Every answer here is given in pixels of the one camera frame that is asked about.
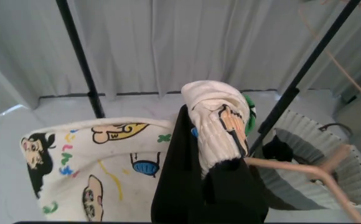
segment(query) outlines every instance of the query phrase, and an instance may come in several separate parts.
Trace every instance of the orange wire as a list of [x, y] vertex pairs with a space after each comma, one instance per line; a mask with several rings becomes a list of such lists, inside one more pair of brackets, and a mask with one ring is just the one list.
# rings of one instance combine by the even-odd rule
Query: orange wire
[[[321, 1], [320, 4], [324, 5], [328, 2], [329, 0], [324, 0]], [[310, 31], [310, 33], [313, 35], [313, 37], [316, 40], [319, 40], [316, 32], [313, 30], [313, 28], [311, 27], [311, 25], [309, 25], [308, 21], [306, 20], [306, 18], [303, 16], [302, 14], [302, 6], [299, 7], [298, 9], [298, 14], [300, 16], [300, 18], [302, 19], [302, 22], [305, 24], [305, 26], [307, 27], [307, 29]], [[335, 63], [335, 65], [339, 68], [339, 70], [347, 77], [347, 79], [359, 90], [359, 92], [361, 92], [361, 87], [359, 86], [358, 83], [355, 82], [355, 80], [348, 74], [348, 72], [342, 67], [342, 65], [335, 59], [335, 57], [331, 54], [331, 52], [329, 52], [327, 50], [327, 48], [324, 49], [324, 51], [326, 52], [326, 54], [330, 57], [330, 59]]]

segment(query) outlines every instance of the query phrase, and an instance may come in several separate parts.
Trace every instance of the black cable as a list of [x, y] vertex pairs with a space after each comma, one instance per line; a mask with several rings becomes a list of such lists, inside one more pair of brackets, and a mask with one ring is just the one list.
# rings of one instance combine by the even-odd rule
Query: black cable
[[337, 31], [341, 28], [342, 24], [348, 19], [350, 14], [354, 11], [356, 6], [358, 6], [360, 0], [350, 0], [348, 4], [344, 7], [342, 12], [338, 15], [337, 19], [331, 25], [330, 29], [326, 32], [322, 40], [313, 50], [312, 54], [306, 60], [305, 64], [302, 66], [300, 71], [295, 76], [294, 80], [287, 87], [287, 90], [284, 92], [280, 100], [274, 106], [268, 117], [260, 126], [258, 132], [260, 136], [254, 142], [254, 145], [250, 148], [249, 154], [255, 151], [255, 149], [262, 143], [262, 140], [265, 136], [270, 132], [276, 122], [279, 120], [280, 116], [286, 111], [287, 107], [291, 104], [294, 98], [298, 95], [299, 89], [297, 88], [298, 83], [305, 76], [307, 71], [311, 68], [316, 59], [320, 56], [322, 51], [325, 49], [327, 44], [331, 41], [333, 36], [337, 33]]
[[98, 92], [96, 90], [95, 82], [93, 81], [91, 71], [88, 66], [87, 58], [82, 49], [80, 37], [78, 36], [78, 32], [75, 28], [73, 17], [71, 16], [70, 8], [68, 8], [67, 0], [56, 0], [57, 6], [59, 7], [60, 14], [62, 15], [64, 24], [66, 26], [68, 36], [70, 37], [71, 43], [73, 44], [73, 48], [75, 54], [77, 55], [78, 62], [80, 63], [81, 70], [85, 81], [88, 85], [88, 98], [91, 103], [93, 112], [95, 112], [96, 118], [104, 118], [105, 112], [100, 104], [100, 99], [98, 96]]

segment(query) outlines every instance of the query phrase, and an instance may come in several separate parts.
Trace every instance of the cartoon girl with black hair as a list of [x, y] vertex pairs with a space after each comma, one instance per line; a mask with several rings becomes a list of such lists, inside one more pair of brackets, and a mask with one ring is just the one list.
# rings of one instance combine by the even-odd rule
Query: cartoon girl with black hair
[[43, 184], [42, 177], [49, 174], [53, 168], [53, 161], [48, 149], [53, 149], [55, 134], [46, 139], [46, 133], [34, 133], [30, 137], [21, 140], [24, 156], [27, 161], [27, 168], [34, 189], [35, 196], [39, 198], [39, 192]]

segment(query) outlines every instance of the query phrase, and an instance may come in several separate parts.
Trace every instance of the green fabric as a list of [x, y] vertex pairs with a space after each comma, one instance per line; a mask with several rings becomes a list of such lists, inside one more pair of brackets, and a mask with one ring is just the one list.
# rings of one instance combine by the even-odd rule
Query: green fabric
[[255, 127], [255, 119], [256, 119], [256, 117], [254, 116], [255, 112], [252, 113], [252, 108], [255, 108], [255, 104], [249, 96], [244, 94], [243, 96], [247, 101], [248, 107], [250, 108], [250, 118], [248, 120], [247, 125], [245, 126], [245, 136], [247, 136], [248, 133], [250, 133], [252, 129]]

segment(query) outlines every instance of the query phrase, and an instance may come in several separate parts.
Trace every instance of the yellow cartoon print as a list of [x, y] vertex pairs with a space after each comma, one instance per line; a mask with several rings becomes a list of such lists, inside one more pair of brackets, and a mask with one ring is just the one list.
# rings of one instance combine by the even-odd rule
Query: yellow cartoon print
[[93, 127], [91, 129], [93, 132], [92, 139], [93, 142], [97, 144], [126, 139], [140, 133], [147, 126], [149, 125], [143, 123], [131, 123]]
[[219, 120], [227, 133], [235, 140], [240, 155], [244, 157], [248, 154], [248, 144], [243, 118], [240, 113], [231, 110], [228, 105], [222, 105], [222, 107], [222, 110], [218, 112]]
[[103, 186], [99, 179], [90, 175], [88, 186], [82, 192], [82, 204], [89, 222], [101, 222], [103, 218]]

